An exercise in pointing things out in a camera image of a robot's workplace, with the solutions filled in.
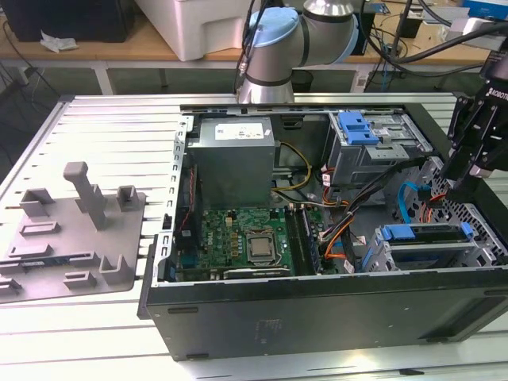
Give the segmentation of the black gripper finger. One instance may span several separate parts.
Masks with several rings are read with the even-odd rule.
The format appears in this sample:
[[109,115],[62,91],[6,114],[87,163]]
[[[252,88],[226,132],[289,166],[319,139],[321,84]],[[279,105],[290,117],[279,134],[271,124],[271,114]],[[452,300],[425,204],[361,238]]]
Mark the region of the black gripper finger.
[[468,179],[472,147],[467,135],[474,105],[473,98],[463,95],[458,97],[448,127],[447,137],[452,146],[441,169],[441,177],[452,181],[446,198],[454,202],[470,202],[475,188],[474,181]]
[[507,107],[480,106],[466,125],[462,148],[468,154],[462,193],[469,202],[481,179],[507,170]]

